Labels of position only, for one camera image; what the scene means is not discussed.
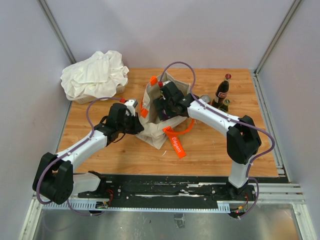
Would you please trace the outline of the canvas bag orange handles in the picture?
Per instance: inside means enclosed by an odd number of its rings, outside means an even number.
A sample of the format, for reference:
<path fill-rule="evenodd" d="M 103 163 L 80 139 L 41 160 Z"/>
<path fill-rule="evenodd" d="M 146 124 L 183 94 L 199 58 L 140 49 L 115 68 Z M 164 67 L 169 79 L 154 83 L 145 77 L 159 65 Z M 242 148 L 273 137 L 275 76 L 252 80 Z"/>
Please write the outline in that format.
<path fill-rule="evenodd" d="M 188 133 L 195 121 L 192 120 L 188 128 L 183 131 L 174 131 L 174 128 L 187 119 L 184 116 L 175 116 L 168 120 L 160 121 L 153 100 L 161 96 L 158 82 L 165 81 L 174 82 L 185 95 L 190 92 L 189 84 L 174 79 L 167 72 L 163 76 L 152 76 L 145 87 L 139 106 L 139 121 L 143 125 L 144 130 L 136 136 L 158 150 L 161 149 L 166 139 L 169 139 L 177 156 L 181 159 L 186 156 L 186 153 L 179 140 L 179 136 Z"/>

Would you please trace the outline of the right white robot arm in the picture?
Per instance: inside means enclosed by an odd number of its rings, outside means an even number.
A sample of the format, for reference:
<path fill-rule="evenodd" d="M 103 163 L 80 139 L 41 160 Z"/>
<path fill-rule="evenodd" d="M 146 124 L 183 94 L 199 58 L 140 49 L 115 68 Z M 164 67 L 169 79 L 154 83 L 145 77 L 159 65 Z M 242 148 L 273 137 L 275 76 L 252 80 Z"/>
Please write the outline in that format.
<path fill-rule="evenodd" d="M 262 142 L 251 117 L 229 115 L 213 108 L 191 93 L 183 94 L 173 81 L 159 82 L 160 97 L 153 100 L 160 120 L 177 116 L 198 120 L 226 137 L 226 151 L 232 160 L 226 194 L 240 199 L 248 185 L 247 170 Z"/>

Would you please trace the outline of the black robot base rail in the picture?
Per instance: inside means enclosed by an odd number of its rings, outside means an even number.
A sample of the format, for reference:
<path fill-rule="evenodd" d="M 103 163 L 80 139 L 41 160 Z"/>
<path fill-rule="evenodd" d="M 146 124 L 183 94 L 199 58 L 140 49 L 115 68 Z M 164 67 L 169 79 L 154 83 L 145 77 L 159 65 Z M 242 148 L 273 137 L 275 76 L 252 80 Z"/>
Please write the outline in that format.
<path fill-rule="evenodd" d="M 77 197 L 99 201 L 113 197 L 113 208 L 164 211 L 214 210 L 219 201 L 239 206 L 257 198 L 253 185 L 235 190 L 225 176 L 101 174 L 101 178 L 97 190 Z"/>

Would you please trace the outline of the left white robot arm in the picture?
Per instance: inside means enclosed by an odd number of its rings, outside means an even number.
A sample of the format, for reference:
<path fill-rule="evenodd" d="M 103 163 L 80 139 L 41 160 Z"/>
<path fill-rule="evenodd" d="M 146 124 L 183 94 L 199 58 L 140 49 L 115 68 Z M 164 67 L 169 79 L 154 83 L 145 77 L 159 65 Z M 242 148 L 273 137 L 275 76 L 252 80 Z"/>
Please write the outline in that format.
<path fill-rule="evenodd" d="M 41 204 L 66 202 L 70 196 L 90 192 L 96 198 L 109 193 L 106 178 L 95 171 L 76 174 L 75 170 L 89 157 L 125 135 L 136 135 L 144 130 L 136 113 L 138 102 L 129 99 L 114 103 L 109 114 L 83 139 L 58 153 L 45 153 L 40 160 L 32 189 Z"/>

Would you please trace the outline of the cola glass bottle red cap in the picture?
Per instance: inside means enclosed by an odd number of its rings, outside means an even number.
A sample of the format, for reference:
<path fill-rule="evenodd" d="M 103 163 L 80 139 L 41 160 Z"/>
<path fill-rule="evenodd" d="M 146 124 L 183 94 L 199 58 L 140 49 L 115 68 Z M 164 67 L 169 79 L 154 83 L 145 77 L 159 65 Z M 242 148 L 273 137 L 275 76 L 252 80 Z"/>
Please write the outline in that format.
<path fill-rule="evenodd" d="M 232 75 L 230 73 L 227 73 L 224 77 L 224 80 L 219 84 L 211 104 L 213 107 L 218 109 L 222 106 L 229 92 L 229 83 L 231 78 Z"/>

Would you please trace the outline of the red cola can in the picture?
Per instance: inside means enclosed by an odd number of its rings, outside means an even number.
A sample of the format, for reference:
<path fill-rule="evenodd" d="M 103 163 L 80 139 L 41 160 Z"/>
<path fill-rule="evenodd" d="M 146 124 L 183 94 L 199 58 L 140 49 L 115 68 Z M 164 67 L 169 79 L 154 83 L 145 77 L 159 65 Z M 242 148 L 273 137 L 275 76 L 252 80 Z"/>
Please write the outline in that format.
<path fill-rule="evenodd" d="M 209 95 L 202 95 L 201 97 L 200 97 L 200 99 L 202 100 L 202 101 L 204 101 L 206 104 L 210 104 L 211 103 L 211 98 L 210 98 L 210 96 Z"/>

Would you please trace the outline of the green glass bottle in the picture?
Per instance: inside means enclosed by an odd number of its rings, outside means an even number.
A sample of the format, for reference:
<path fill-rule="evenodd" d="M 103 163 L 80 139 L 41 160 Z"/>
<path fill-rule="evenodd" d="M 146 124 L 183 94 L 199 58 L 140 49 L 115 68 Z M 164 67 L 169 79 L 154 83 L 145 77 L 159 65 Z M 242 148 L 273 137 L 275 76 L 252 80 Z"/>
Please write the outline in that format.
<path fill-rule="evenodd" d="M 229 111 L 229 105 L 230 105 L 230 100 L 225 99 L 219 109 L 227 113 Z"/>

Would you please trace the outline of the purple soda can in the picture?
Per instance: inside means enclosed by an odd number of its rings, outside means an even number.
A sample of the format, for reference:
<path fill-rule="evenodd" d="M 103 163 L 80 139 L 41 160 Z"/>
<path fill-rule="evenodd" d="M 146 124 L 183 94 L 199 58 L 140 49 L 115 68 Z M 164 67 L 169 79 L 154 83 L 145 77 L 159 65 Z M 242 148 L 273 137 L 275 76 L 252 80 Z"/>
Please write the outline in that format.
<path fill-rule="evenodd" d="M 169 115 L 167 115 L 166 113 L 163 113 L 162 116 L 163 116 L 163 120 L 164 120 L 164 121 L 166 121 L 166 120 L 168 120 L 168 119 L 171 118 L 171 117 L 170 117 Z"/>

